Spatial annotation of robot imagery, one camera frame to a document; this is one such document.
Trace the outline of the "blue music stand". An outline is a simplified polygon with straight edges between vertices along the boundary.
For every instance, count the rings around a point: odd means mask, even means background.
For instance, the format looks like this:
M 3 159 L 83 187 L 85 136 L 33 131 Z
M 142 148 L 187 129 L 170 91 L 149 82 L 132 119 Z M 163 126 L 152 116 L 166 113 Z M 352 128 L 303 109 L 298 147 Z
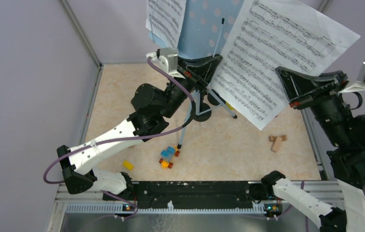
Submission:
M 179 55 L 194 59 L 220 53 L 242 4 L 241 0 L 187 0 Z

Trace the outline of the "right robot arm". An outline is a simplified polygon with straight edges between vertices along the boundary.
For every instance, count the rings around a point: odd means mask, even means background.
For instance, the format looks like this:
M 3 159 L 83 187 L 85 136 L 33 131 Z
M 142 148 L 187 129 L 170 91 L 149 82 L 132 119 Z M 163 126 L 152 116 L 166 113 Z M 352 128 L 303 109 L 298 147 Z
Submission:
M 342 98 L 349 85 L 347 75 L 337 71 L 310 76 L 285 67 L 275 72 L 289 105 L 297 110 L 309 108 L 335 147 L 327 155 L 344 207 L 313 197 L 279 171 L 262 178 L 262 195 L 286 201 L 322 232 L 365 232 L 365 115 L 353 116 Z

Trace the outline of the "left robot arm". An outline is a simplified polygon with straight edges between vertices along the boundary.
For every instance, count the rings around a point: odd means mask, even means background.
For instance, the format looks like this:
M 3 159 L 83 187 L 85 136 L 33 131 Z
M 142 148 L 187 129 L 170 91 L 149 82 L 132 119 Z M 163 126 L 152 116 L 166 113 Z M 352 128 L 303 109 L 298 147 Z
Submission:
M 207 89 L 223 59 L 219 54 L 198 59 L 172 54 L 166 58 L 158 51 L 146 57 L 148 64 L 168 79 L 166 88 L 140 85 L 131 100 L 134 112 L 120 124 L 82 145 L 57 149 L 63 181 L 70 194 L 97 189 L 113 193 L 121 200 L 130 198 L 133 187 L 128 174 L 99 170 L 97 165 L 126 148 L 168 135 L 168 119 L 189 99 L 191 108 L 184 122 L 187 126 L 196 113 L 192 92 Z

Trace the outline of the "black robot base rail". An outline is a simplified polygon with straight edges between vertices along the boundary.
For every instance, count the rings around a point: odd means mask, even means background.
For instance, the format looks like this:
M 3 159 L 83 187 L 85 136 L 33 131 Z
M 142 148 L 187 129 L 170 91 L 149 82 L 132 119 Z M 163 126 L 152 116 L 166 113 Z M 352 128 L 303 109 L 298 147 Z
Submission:
M 283 200 L 269 195 L 259 181 L 140 181 L 119 194 L 139 209 L 248 209 L 258 203 L 281 208 Z

